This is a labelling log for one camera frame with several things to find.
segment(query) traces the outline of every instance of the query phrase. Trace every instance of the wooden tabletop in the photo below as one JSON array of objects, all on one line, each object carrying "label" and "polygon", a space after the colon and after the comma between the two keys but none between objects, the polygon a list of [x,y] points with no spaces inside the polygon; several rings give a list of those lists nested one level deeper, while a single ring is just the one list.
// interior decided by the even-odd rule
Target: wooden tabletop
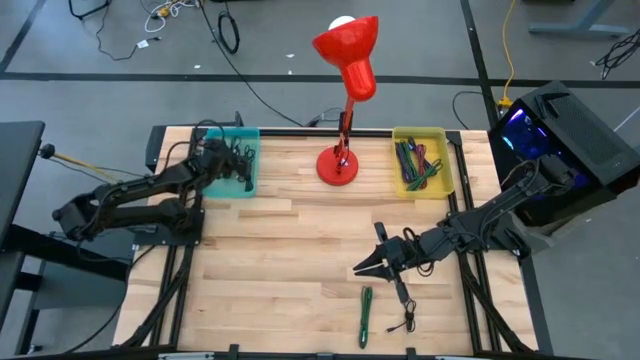
[{"label": "wooden tabletop", "polygon": [[[190,133],[191,128],[167,128],[158,169],[168,148],[188,140]],[[461,135],[473,199],[480,206],[500,192],[487,134]],[[447,200],[396,196],[389,138],[352,138],[351,150],[360,162],[355,181],[344,187],[324,184],[316,175],[315,160],[335,141],[263,137],[256,197],[204,201],[205,229],[193,258],[180,350],[226,351],[236,343],[240,351],[249,352],[404,354],[407,347],[415,347],[418,354],[472,353],[455,255],[437,263],[428,278],[413,270],[402,274],[417,302],[416,330],[411,334],[403,328],[385,332],[403,322],[404,309],[394,286],[355,277],[351,270],[378,241],[374,222],[384,222],[390,236],[401,234],[405,226],[420,233],[445,216]],[[186,151],[186,145],[178,146],[170,164],[184,158]],[[461,199],[453,149],[450,159]],[[150,202],[162,199],[156,196]],[[166,248],[154,249],[131,272],[115,344],[131,336],[156,302],[165,258]],[[525,344],[537,348],[516,259],[491,251],[486,263],[498,310]],[[374,300],[369,343],[361,350],[364,285],[373,287]],[[488,349],[487,326],[477,301],[476,307]],[[165,316],[164,342],[170,320]]]}]

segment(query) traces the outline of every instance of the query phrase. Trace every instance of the concrete floor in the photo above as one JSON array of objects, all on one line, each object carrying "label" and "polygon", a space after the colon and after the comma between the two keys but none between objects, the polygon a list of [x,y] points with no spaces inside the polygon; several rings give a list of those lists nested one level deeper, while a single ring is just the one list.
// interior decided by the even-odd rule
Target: concrete floor
[{"label": "concrete floor", "polygon": [[[0,54],[10,47],[40,1],[0,1]],[[74,4],[82,12],[101,2],[76,0]],[[509,2],[471,0],[470,3],[489,77],[505,79],[508,68],[500,34]],[[612,40],[539,37],[527,32],[530,21],[575,20],[588,3],[518,1],[509,30],[518,79],[599,80],[600,70],[589,61],[602,56]],[[208,5],[210,18],[216,19],[223,6]],[[265,0],[232,1],[230,7],[242,38],[240,51],[232,59],[243,74],[337,75],[316,54],[310,41],[331,20],[350,14],[380,17],[378,43],[372,55],[377,75],[467,79],[478,76],[458,1],[406,0],[400,4],[386,0]],[[61,153],[134,172],[145,170],[144,149],[153,125],[194,123],[203,118],[228,121],[236,110],[249,126],[287,125],[237,81],[100,79],[99,74],[233,74],[215,44],[211,44],[201,15],[193,9],[182,9],[179,18],[169,19],[167,27],[159,33],[162,41],[152,42],[150,47],[138,50],[133,59],[119,62],[96,50],[95,31],[100,27],[101,15],[82,23],[69,15],[66,1],[44,2],[6,69],[14,80],[0,73],[0,121],[42,120],[47,124],[43,141],[55,144]],[[618,0],[603,21],[635,30],[640,26],[639,15],[637,1]],[[144,32],[145,17],[138,1],[114,0],[101,33],[103,47],[115,56],[128,54],[133,44],[149,37]],[[610,80],[640,80],[639,68],[640,55],[636,55],[614,70]],[[26,79],[32,73],[85,76],[73,80],[64,77],[54,81],[15,80]],[[324,109],[343,105],[341,84],[276,79],[281,82],[260,82],[253,87],[272,106],[299,121],[306,122]],[[379,84],[376,96],[358,106],[355,126],[458,129],[451,99],[460,90],[479,90],[477,82],[468,84]],[[640,106],[640,88],[588,86],[592,88],[573,91],[611,127]],[[492,90],[499,99],[502,89]],[[515,99],[529,90],[513,88],[510,94]],[[480,96],[460,97],[458,109],[470,128],[489,128]],[[630,121],[620,134],[631,145],[640,144],[640,119]],[[57,164],[37,161],[16,222],[38,231],[55,230],[50,211],[95,185],[92,179]],[[640,267],[640,245],[633,236],[637,227],[632,215],[639,198],[640,191],[629,191],[618,201],[574,220],[553,239],[557,244],[554,248],[535,256],[556,354],[629,359],[640,352],[635,340],[640,313],[634,302],[640,297],[635,276]],[[127,241],[130,240],[116,237],[113,242],[96,241],[93,246],[99,251],[131,256]],[[49,290],[59,299],[69,296],[62,287]],[[51,353],[76,345],[109,317],[122,286],[118,291],[97,302],[100,306],[86,307],[96,304],[95,297],[74,293],[74,308],[44,310],[34,343]],[[24,300],[28,296],[16,293],[15,298]],[[0,336],[0,357],[9,356],[13,350],[16,332],[12,329],[24,315],[20,314],[18,302],[14,301],[12,317],[7,321],[10,325],[3,328]],[[115,322],[85,349],[108,347],[114,326]]]}]

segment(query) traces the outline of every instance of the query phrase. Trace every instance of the computer case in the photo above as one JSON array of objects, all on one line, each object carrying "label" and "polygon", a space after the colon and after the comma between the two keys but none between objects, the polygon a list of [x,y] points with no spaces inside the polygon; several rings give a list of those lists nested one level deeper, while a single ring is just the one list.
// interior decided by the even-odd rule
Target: computer case
[{"label": "computer case", "polygon": [[544,154],[556,154],[578,171],[564,195],[541,195],[516,208],[528,226],[575,216],[638,184],[640,155],[558,81],[516,100],[489,141],[501,183],[516,165]]}]

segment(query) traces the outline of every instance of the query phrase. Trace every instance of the lamp shade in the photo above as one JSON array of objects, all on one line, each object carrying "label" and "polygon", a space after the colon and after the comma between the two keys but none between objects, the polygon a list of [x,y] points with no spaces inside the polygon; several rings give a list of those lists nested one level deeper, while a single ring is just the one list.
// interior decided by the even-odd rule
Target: lamp shade
[{"label": "lamp shade", "polygon": [[313,47],[329,64],[340,69],[347,94],[367,101],[376,92],[369,55],[378,38],[378,17],[355,19],[313,39]]}]

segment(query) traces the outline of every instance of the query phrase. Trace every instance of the yellow plastic bin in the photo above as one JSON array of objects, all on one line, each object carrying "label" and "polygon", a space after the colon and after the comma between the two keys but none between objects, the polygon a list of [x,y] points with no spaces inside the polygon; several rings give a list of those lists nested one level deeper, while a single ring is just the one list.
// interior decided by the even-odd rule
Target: yellow plastic bin
[{"label": "yellow plastic bin", "polygon": [[[407,141],[413,137],[416,144],[427,147],[426,159],[433,163],[436,159],[442,162],[442,169],[428,179],[427,187],[416,191],[407,191],[407,186],[402,181],[402,170],[398,157],[396,156],[396,142]],[[413,199],[442,199],[455,190],[453,177],[451,176],[451,164],[449,162],[449,151],[447,148],[447,137],[443,128],[438,127],[396,127],[393,128],[391,143],[391,154],[393,156],[394,180],[396,193],[402,198]],[[412,152],[414,165],[417,164],[416,156]]]}]

